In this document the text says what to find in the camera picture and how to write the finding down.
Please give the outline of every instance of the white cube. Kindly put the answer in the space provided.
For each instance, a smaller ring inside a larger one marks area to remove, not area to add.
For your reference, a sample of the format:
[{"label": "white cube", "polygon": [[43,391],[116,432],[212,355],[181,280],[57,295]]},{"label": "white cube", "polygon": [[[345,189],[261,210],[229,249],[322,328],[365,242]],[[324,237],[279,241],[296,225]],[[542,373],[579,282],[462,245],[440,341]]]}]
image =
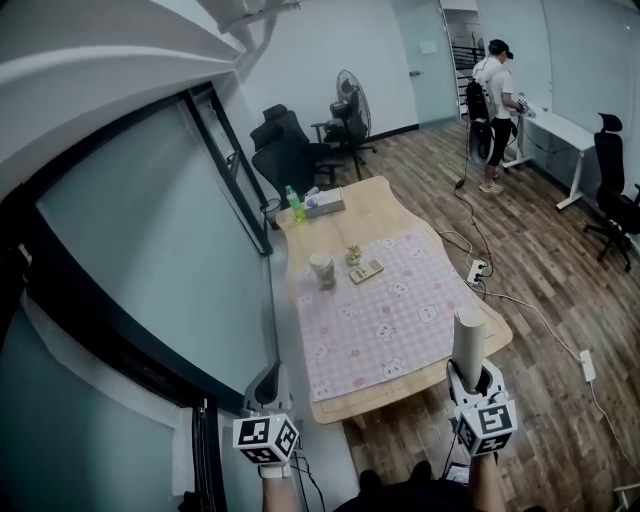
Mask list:
[{"label": "white cube", "polygon": [[233,422],[233,447],[258,465],[287,463],[299,435],[286,414]]},{"label": "white cube", "polygon": [[470,407],[458,418],[456,433],[471,457],[504,448],[518,428],[515,402]]}]

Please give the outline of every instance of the plastic bottle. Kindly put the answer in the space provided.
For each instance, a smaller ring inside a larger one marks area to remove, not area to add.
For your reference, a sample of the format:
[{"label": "plastic bottle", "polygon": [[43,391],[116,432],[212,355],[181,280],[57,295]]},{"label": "plastic bottle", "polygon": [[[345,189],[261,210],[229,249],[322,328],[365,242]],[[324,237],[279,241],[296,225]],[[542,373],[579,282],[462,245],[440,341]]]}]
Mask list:
[{"label": "plastic bottle", "polygon": [[296,222],[304,220],[306,215],[304,213],[304,208],[300,204],[300,198],[298,197],[298,194],[296,194],[296,191],[293,190],[289,185],[287,185],[286,192],[287,201],[289,201],[289,206],[291,206],[291,209],[293,210],[293,216],[296,219]]}]

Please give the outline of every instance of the electrical outlet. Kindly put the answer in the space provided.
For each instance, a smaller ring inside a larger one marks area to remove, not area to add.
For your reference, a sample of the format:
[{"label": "electrical outlet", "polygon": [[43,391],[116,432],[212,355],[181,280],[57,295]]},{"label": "electrical outlet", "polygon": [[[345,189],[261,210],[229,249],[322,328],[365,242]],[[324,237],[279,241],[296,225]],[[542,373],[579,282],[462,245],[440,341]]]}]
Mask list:
[{"label": "electrical outlet", "polygon": [[591,361],[591,354],[588,350],[583,350],[582,352],[580,352],[580,360],[582,361],[584,380],[586,382],[591,382],[596,378],[596,369],[593,366],[593,361]]},{"label": "electrical outlet", "polygon": [[471,265],[471,270],[469,271],[469,277],[467,277],[467,283],[470,285],[478,284],[478,274],[480,276],[483,275],[484,269],[487,268],[487,264],[482,260],[473,260],[473,265]]}]

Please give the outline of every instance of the standing desk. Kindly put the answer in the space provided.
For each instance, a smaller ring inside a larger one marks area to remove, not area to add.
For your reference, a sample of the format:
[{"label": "standing desk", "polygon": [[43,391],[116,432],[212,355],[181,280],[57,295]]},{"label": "standing desk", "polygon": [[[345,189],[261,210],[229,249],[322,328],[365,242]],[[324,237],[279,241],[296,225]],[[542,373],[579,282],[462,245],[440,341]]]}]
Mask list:
[{"label": "standing desk", "polygon": [[[532,125],[555,135],[580,152],[578,161],[576,162],[575,171],[573,172],[573,182],[571,183],[571,192],[569,193],[569,197],[556,205],[558,210],[562,210],[582,198],[583,194],[579,190],[580,178],[582,176],[582,164],[585,152],[595,146],[593,133],[581,128],[564,117],[554,114],[551,111],[545,112],[542,107],[539,107],[538,105],[530,103],[529,107],[533,112],[535,112],[535,117],[523,116],[523,123],[531,123]],[[528,162],[532,158],[532,156],[523,155],[522,149],[518,144],[516,159],[505,163],[503,167],[508,169],[514,165]]]}]

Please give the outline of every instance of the tissue box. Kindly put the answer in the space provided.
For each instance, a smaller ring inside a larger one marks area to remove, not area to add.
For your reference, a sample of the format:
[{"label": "tissue box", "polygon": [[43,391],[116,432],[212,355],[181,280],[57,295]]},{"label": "tissue box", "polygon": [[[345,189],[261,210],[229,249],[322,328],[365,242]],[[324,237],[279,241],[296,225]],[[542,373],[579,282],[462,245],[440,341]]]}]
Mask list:
[{"label": "tissue box", "polygon": [[[318,203],[317,206],[311,208],[308,203],[314,200]],[[317,194],[310,196],[303,203],[304,211],[307,218],[319,217],[327,213],[333,213],[340,210],[344,210],[344,199],[342,198],[342,188],[334,188],[333,190],[325,190],[324,192],[318,192]]]}]

